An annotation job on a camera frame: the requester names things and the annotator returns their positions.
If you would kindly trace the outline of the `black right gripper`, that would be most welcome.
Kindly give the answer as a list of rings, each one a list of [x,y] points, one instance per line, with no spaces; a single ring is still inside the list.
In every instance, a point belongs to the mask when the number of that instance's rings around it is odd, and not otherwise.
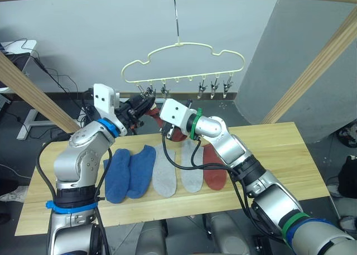
[[[161,131],[162,134],[169,140],[178,140],[179,138],[177,127],[171,123],[164,122]]]

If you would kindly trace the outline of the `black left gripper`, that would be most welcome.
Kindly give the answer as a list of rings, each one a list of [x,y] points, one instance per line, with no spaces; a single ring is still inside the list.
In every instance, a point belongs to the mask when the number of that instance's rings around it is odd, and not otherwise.
[[[114,113],[128,132],[136,133],[136,129],[143,126],[140,118],[155,113],[155,97],[141,95],[130,97],[126,102],[120,102]]]

